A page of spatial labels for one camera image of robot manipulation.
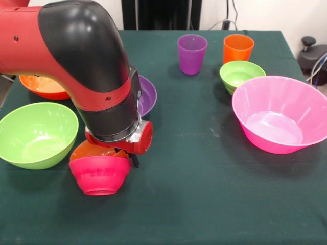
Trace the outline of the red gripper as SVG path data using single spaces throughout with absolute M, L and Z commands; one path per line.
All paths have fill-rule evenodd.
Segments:
M 153 125 L 149 121 L 141 121 L 130 136 L 117 142 L 100 141 L 91 134 L 87 127 L 85 127 L 85 136 L 91 144 L 125 150 L 129 153 L 131 167 L 139 168 L 140 163 L 137 155 L 143 155 L 149 149 L 153 138 Z

